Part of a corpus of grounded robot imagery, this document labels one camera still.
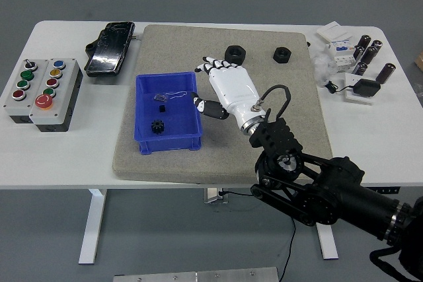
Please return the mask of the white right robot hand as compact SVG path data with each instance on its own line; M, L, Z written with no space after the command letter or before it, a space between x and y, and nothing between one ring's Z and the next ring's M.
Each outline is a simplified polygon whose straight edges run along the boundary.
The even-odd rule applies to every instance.
M252 135L264 120L265 111L256 104L260 97L247 70L212 57L204 57L203 60L204 63L195 71L203 71L208 75L218 101L204 100L193 92L191 97L197 111L219 120L233 115L241 132Z

